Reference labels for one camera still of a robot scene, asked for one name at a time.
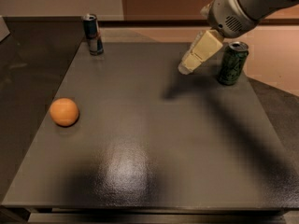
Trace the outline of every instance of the soda can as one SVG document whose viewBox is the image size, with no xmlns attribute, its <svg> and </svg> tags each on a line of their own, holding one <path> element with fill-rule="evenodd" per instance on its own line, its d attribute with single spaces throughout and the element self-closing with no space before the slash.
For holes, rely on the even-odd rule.
<svg viewBox="0 0 299 224">
<path fill-rule="evenodd" d="M 86 14 L 82 17 L 82 21 L 91 55 L 102 54 L 104 49 L 96 15 Z"/>
<path fill-rule="evenodd" d="M 248 55 L 247 44 L 239 41 L 230 43 L 224 51 L 217 80 L 223 85 L 234 85 L 242 73 Z"/>
</svg>

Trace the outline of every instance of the black can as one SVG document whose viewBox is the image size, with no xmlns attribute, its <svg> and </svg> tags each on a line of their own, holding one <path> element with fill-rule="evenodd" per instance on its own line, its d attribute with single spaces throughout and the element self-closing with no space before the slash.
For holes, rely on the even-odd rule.
<svg viewBox="0 0 299 224">
<path fill-rule="evenodd" d="M 96 15 L 86 14 L 82 21 L 91 55 L 102 54 L 104 49 Z"/>
<path fill-rule="evenodd" d="M 239 79 L 249 55 L 249 46 L 243 42 L 232 42 L 224 51 L 218 81 L 223 85 L 234 85 Z"/>
</svg>

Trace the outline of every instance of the brown wall panel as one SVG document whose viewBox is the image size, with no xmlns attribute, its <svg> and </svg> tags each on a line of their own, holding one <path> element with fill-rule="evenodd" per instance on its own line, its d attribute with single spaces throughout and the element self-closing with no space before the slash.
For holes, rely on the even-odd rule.
<svg viewBox="0 0 299 224">
<path fill-rule="evenodd" d="M 199 12 L 212 0 L 122 0 L 126 21 L 202 20 Z M 298 19 L 299 7 L 283 9 L 271 19 Z"/>
</svg>

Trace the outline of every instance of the can top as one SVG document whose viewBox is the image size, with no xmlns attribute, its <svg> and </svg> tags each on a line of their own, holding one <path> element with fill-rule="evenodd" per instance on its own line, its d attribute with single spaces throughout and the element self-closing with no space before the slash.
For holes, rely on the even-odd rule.
<svg viewBox="0 0 299 224">
<path fill-rule="evenodd" d="M 96 20 L 96 15 L 87 13 L 86 15 L 82 16 L 84 21 L 93 21 Z"/>
<path fill-rule="evenodd" d="M 249 50 L 249 46 L 241 41 L 235 41 L 229 44 L 229 47 L 235 51 L 247 51 Z"/>
</svg>

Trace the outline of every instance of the green can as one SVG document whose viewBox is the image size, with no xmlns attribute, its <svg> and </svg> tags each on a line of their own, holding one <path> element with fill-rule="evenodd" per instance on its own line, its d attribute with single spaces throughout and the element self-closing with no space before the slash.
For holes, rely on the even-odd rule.
<svg viewBox="0 0 299 224">
<path fill-rule="evenodd" d="M 224 51 L 218 81 L 227 86 L 239 79 L 244 63 L 249 55 L 249 46 L 243 42 L 232 42 Z"/>
</svg>

